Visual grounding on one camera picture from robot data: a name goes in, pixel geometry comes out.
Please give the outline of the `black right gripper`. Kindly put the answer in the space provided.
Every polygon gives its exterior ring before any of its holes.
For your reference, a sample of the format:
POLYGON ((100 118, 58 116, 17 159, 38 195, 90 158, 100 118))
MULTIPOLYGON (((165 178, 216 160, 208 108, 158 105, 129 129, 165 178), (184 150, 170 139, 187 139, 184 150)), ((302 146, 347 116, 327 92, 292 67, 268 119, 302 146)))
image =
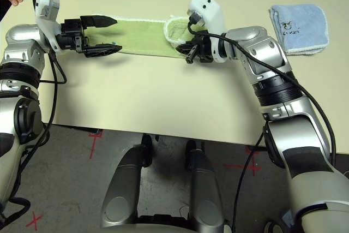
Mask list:
POLYGON ((187 63, 193 63, 198 57, 200 63, 212 63, 212 43, 209 36, 196 35, 192 40, 176 47, 176 50, 186 56, 187 63))

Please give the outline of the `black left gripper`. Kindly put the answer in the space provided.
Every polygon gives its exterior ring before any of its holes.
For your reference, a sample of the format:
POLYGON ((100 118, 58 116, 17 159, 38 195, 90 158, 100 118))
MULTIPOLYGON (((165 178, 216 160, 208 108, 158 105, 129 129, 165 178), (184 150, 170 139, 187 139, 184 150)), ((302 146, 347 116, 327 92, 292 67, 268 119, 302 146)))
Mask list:
POLYGON ((61 24, 61 32, 56 40, 62 50, 74 50, 85 57, 103 57, 119 52, 122 47, 115 44, 86 46, 84 29, 87 27, 104 28, 117 23, 117 20, 104 15, 80 16, 80 19, 66 19, 61 24))

